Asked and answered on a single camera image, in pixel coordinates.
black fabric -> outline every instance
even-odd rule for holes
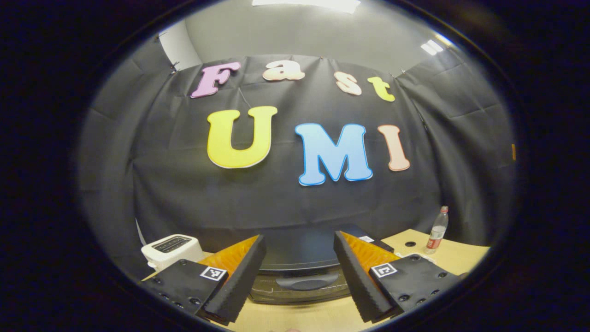
[[[269,62],[294,60],[306,76],[298,81],[267,82]],[[239,61],[234,72],[212,96],[191,99],[203,67]],[[341,91],[333,73],[357,78],[361,96]],[[366,80],[379,76],[391,85],[394,103],[379,98]],[[207,116],[237,109],[232,145],[251,145],[255,106],[274,106],[272,145],[261,163],[224,169],[207,155]],[[342,127],[366,128],[365,148],[373,177],[350,182],[329,178],[322,185],[303,187],[303,143],[295,134],[301,123],[321,124],[334,142]],[[411,167],[388,169],[389,153],[379,125],[401,130],[401,142]],[[156,97],[133,147],[137,220],[147,242],[172,233],[196,236],[203,249],[218,251],[259,229],[301,224],[353,223],[370,235],[385,237],[408,228],[423,232],[440,207],[434,156],[419,115],[391,75],[354,64],[309,56],[255,56],[215,61],[180,71]]]
[[[449,49],[398,77],[437,160],[445,238],[488,246],[514,215],[516,143],[510,112],[481,68]]]
[[[99,244],[128,276],[153,272],[135,226],[129,154],[138,122],[169,78],[162,45],[140,45],[108,76],[90,105],[78,147],[78,187]]]
[[[173,233],[195,236],[216,252],[261,229],[352,223],[383,238],[412,228],[428,233],[440,205],[451,207],[449,239],[489,245],[510,219],[513,142],[509,114],[480,70],[450,50],[391,75],[337,60],[268,55],[215,61],[170,75],[169,64],[139,72],[124,63],[99,93],[83,135],[80,186],[95,204],[90,223],[107,253],[125,261],[135,278],[145,263],[132,252],[141,244],[135,218],[149,243]],[[294,60],[306,76],[267,82],[267,63]],[[191,99],[204,67],[239,61],[219,91]],[[353,75],[363,92],[341,91],[333,73]],[[395,95],[379,98],[367,78],[379,76]],[[232,145],[253,139],[250,108],[274,106],[272,144],[264,161],[225,169],[207,155],[213,112],[237,109]],[[350,182],[329,177],[303,187],[301,123],[321,124],[337,142],[342,127],[366,128],[373,177]],[[388,169],[379,125],[396,125],[409,169]],[[324,174],[326,170],[320,165]]]

yellow letter u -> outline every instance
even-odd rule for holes
[[[254,118],[254,140],[244,150],[231,147],[231,131],[240,111],[228,109],[210,114],[207,117],[211,124],[207,141],[209,159],[223,168],[245,168],[261,162],[270,151],[271,118],[276,113],[277,108],[272,106],[254,107],[248,111],[248,115]]]

letter m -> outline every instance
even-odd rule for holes
[[[318,185],[326,181],[326,176],[320,172],[320,161],[333,181],[340,178],[346,160],[348,169],[344,173],[344,178],[348,181],[367,180],[373,176],[365,154],[365,127],[356,124],[345,125],[336,145],[324,128],[317,123],[303,123],[295,127],[295,133],[303,140],[305,169],[299,177],[301,185]]]

ceiling light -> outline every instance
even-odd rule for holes
[[[262,5],[311,5],[342,12],[354,13],[360,4],[358,0],[252,0],[252,6]]]
[[[427,42],[428,45],[430,45],[432,48],[434,48],[435,51],[437,52],[442,52],[444,51],[442,47],[440,47],[437,43],[435,43],[433,40],[429,40]]]
[[[420,47],[422,47],[422,49],[428,52],[428,54],[430,54],[431,56],[437,53],[437,51],[428,44],[422,44],[422,46]]]
[[[436,37],[438,40],[442,41],[442,42],[443,42],[443,43],[444,43],[446,46],[451,46],[451,45],[452,45],[452,43],[451,43],[451,41],[450,41],[450,40],[446,39],[445,37],[443,37],[443,36],[441,36],[441,35],[439,35],[439,34],[436,34],[436,35],[435,35],[435,37]]]

wooden table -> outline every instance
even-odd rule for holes
[[[411,253],[422,254],[433,259],[441,268],[456,275],[471,271],[489,249],[489,247],[471,246],[443,239],[435,253],[426,255],[424,248],[428,242],[428,234],[412,229],[382,241],[392,246],[395,249],[394,252],[401,256]],[[407,247],[405,246],[407,242],[415,242],[416,245]],[[363,323],[352,297],[348,296],[303,305],[257,304],[247,299],[238,319],[226,328],[237,332],[285,332],[290,328],[301,332],[343,332],[361,331],[376,324]]]

